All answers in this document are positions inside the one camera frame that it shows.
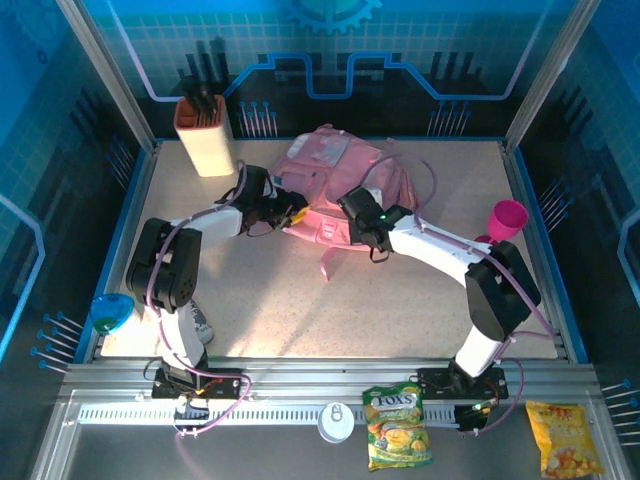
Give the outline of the pink student backpack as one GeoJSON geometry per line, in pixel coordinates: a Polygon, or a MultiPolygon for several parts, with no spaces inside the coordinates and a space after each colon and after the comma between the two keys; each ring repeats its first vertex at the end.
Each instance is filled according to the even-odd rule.
{"type": "Polygon", "coordinates": [[[417,208],[409,172],[397,155],[329,124],[296,137],[271,175],[277,186],[306,198],[309,212],[284,231],[326,248],[320,258],[320,271],[326,279],[340,249],[368,249],[351,244],[347,217],[337,203],[340,197],[362,185],[383,209],[394,204],[417,208]]]}

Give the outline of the blue green plastic bowl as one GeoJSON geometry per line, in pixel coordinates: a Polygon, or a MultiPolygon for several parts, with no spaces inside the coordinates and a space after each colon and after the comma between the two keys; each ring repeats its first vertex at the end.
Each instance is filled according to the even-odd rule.
{"type": "Polygon", "coordinates": [[[108,293],[92,300],[89,320],[99,334],[115,333],[134,311],[134,299],[121,293],[108,293]]]}

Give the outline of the green Fox's candy bag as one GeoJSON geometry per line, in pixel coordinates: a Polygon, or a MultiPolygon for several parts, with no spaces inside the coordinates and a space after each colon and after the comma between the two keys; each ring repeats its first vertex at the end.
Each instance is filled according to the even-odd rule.
{"type": "Polygon", "coordinates": [[[370,472],[432,463],[422,390],[416,383],[374,386],[363,392],[362,400],[370,472]]]}

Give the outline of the pink plastic goblet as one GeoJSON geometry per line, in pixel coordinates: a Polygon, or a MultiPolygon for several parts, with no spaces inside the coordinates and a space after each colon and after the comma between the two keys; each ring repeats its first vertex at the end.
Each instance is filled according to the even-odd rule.
{"type": "Polygon", "coordinates": [[[495,204],[487,220],[487,233],[475,241],[496,245],[515,237],[528,223],[529,212],[515,200],[501,200],[495,204]]]}

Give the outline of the cream knife block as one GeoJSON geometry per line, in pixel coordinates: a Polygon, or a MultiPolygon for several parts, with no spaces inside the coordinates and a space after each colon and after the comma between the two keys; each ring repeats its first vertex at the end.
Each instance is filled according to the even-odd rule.
{"type": "Polygon", "coordinates": [[[174,114],[174,128],[201,177],[228,176],[237,171],[226,103],[221,95],[215,99],[217,112],[212,120],[197,114],[185,98],[179,100],[174,114]]]}

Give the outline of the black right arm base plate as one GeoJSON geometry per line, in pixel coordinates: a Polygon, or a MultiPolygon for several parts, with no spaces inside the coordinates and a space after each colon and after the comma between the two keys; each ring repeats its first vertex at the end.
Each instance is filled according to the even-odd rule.
{"type": "Polygon", "coordinates": [[[500,400],[509,397],[504,371],[492,367],[472,384],[455,380],[448,368],[421,368],[415,382],[422,388],[425,400],[500,400]]]}

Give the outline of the yellow snack bag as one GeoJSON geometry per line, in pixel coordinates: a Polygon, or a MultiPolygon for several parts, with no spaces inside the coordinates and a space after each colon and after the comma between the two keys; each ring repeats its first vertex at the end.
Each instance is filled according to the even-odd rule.
{"type": "Polygon", "coordinates": [[[540,450],[543,478],[563,480],[604,473],[584,406],[527,401],[525,407],[540,450]]]}

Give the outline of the white striped drink can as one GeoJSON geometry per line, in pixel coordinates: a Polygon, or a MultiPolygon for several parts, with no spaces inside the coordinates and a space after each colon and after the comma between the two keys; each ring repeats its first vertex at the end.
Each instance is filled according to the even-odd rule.
{"type": "Polygon", "coordinates": [[[193,299],[191,299],[189,303],[189,313],[194,322],[194,330],[199,341],[203,345],[209,344],[214,338],[213,328],[209,324],[198,304],[193,299]]]}

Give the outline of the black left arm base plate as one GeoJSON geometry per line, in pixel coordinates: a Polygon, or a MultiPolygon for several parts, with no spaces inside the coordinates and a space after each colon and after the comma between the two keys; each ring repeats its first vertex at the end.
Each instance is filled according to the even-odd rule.
{"type": "Polygon", "coordinates": [[[184,395],[195,399],[237,400],[241,393],[241,371],[223,369],[199,375],[173,367],[159,368],[152,381],[153,399],[177,399],[184,395]]]}

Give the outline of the aluminium cage frame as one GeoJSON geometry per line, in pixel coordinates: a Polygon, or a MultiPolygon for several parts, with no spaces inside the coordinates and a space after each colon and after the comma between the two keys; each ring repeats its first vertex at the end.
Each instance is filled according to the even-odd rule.
{"type": "MultiPolygon", "coordinates": [[[[405,151],[416,187],[436,195],[428,221],[460,236],[485,231],[493,204],[513,196],[530,220],[517,244],[536,280],[552,334],[538,322],[506,354],[511,392],[582,404],[606,480],[640,480],[640,445],[625,445],[604,394],[638,377],[623,336],[612,373],[586,352],[551,246],[572,206],[542,208],[575,180],[551,174],[541,187],[520,150],[540,129],[562,134],[579,153],[610,98],[568,102],[561,85],[596,33],[602,0],[56,0],[105,84],[107,104],[141,147],[98,280],[122,290],[145,221],[206,209],[236,179],[202,178],[174,130],[185,83],[211,80],[226,102],[234,158],[271,167],[298,135],[323,124],[405,151]]],[[[215,369],[240,369],[246,399],[213,403],[227,417],[257,405],[362,404],[362,392],[444,368],[470,322],[466,295],[439,271],[406,257],[373,264],[340,251],[319,272],[325,247],[280,231],[228,240],[203,253],[196,296],[218,334],[215,369]]],[[[62,389],[35,474],[41,478],[338,480],[367,475],[366,432],[323,441],[316,425],[197,428],[80,424],[90,404],[169,403],[151,397],[157,355],[133,344],[102,358],[86,327],[62,389]]]]}

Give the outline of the white can lid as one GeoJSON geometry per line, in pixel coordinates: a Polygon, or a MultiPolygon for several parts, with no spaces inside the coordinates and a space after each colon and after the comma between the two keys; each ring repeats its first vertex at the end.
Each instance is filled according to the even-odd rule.
{"type": "Polygon", "coordinates": [[[320,436],[332,444],[346,441],[353,433],[354,427],[355,418],[352,410],[339,402],[327,404],[320,412],[317,421],[320,436]]]}

